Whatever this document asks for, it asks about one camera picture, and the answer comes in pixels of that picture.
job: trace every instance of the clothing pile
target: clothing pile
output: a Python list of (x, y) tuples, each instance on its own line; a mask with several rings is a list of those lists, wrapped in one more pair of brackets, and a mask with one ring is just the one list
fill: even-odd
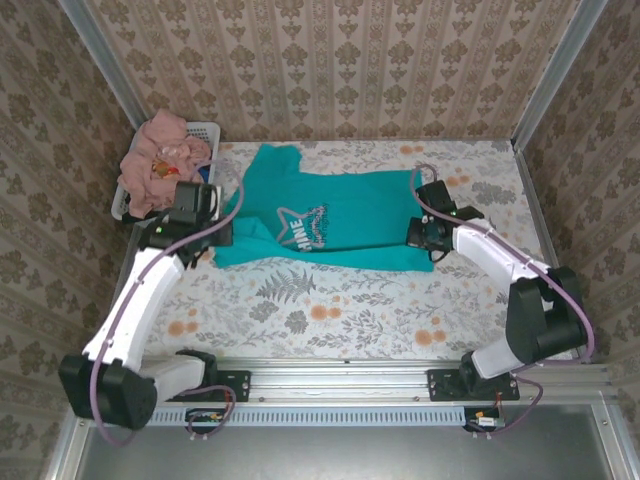
[(211, 158), (203, 140), (187, 135), (187, 122), (160, 109), (136, 134), (135, 145), (120, 163), (118, 183), (129, 193), (129, 213), (144, 218), (173, 205), (179, 181), (203, 183), (197, 172)]

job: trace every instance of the teal t-shirt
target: teal t-shirt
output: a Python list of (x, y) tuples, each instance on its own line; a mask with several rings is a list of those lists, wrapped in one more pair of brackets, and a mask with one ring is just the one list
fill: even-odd
[[(233, 246), (216, 248), (223, 268), (266, 257), (373, 270), (432, 271), (426, 252), (407, 247), (421, 216), (409, 171), (316, 175), (300, 172), (292, 146), (263, 145), (245, 173)], [(236, 205), (238, 194), (227, 206)]]

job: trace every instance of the table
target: table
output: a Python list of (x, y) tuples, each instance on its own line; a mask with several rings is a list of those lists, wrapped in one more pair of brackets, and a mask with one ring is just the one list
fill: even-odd
[[(508, 141), (287, 142), (301, 170), (364, 173), (436, 167), (458, 206), (541, 258)], [(260, 143), (221, 144), (216, 183), (235, 190)], [(153, 327), (147, 354), (181, 348), (256, 358), (459, 359), (498, 338), (507, 297), (471, 261), (449, 255), (433, 273), (379, 272), (270, 258), (220, 270), (211, 254), (188, 270)]]

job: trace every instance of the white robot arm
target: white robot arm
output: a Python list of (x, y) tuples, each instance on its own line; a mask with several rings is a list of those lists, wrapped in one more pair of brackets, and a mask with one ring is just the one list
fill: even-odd
[[(93, 418), (90, 405), (90, 376), (105, 342), (107, 349), (99, 368), (98, 398), (105, 422), (137, 430), (163, 402), (185, 390), (215, 384), (215, 357), (184, 350), (166, 361), (143, 365), (144, 347), (151, 327), (171, 288), (188, 266), (210, 246), (230, 245), (232, 228), (225, 228), (158, 256), (177, 241), (215, 225), (220, 217), (221, 189), (211, 185), (180, 182), (174, 205), (145, 227), (133, 268), (112, 310), (82, 355), (67, 355), (58, 373), (69, 402), (79, 417)], [(141, 282), (143, 270), (150, 267)], [(131, 298), (127, 296), (137, 285)], [(123, 303), (124, 315), (109, 337)]]
[[(432, 400), (434, 389), (448, 391), (441, 400), (478, 398), (487, 392), (489, 397), (495, 396), (500, 381), (512, 383), (509, 372), (587, 343), (586, 329), (577, 313), (538, 275), (542, 272), (552, 279), (580, 306), (580, 289), (571, 269), (551, 268), (501, 240), (505, 248), (494, 239), (495, 230), (478, 210), (457, 208), (442, 180), (423, 185), (416, 194), (423, 204), (424, 217), (411, 220), (407, 244), (423, 248), (430, 255), (441, 252), (435, 261), (451, 251), (464, 255), (509, 298), (504, 334), (490, 345), (465, 354), (459, 372), (443, 376), (446, 385), (430, 389)], [(465, 222), (445, 219), (453, 217)]]

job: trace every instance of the star graphic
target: star graphic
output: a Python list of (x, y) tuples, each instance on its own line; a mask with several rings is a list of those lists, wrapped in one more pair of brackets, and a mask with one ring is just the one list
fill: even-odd
[[(287, 207), (279, 207), (276, 210), (276, 212), (278, 213), (278, 218), (280, 219), (280, 223), (282, 223), (282, 230), (280, 231), (280, 233), (276, 237), (276, 241), (280, 245), (289, 245), (290, 243), (294, 243), (296, 241), (296, 239), (295, 239), (295, 236), (293, 236), (289, 240), (282, 241), (282, 239), (284, 238), (286, 233), (289, 230), (291, 230), (291, 226), (289, 225), (289, 222), (287, 222), (286, 218), (284, 217), (285, 214), (291, 215), (292, 217), (297, 218), (298, 220), (304, 220), (307, 217), (315, 215), (315, 219), (319, 220), (324, 215), (325, 209), (322, 208), (322, 207), (318, 207), (318, 208), (312, 208), (312, 209), (308, 210), (305, 213), (298, 213), (298, 212), (294, 212), (293, 210), (291, 210), (290, 208), (287, 208)], [(325, 242), (324, 242), (324, 239), (322, 238), (322, 235), (320, 234), (320, 232), (318, 232), (315, 229), (313, 229), (313, 233), (316, 235), (318, 240), (316, 240), (315, 242), (314, 241), (310, 241), (310, 245), (312, 247), (315, 247), (315, 248), (324, 248)]]

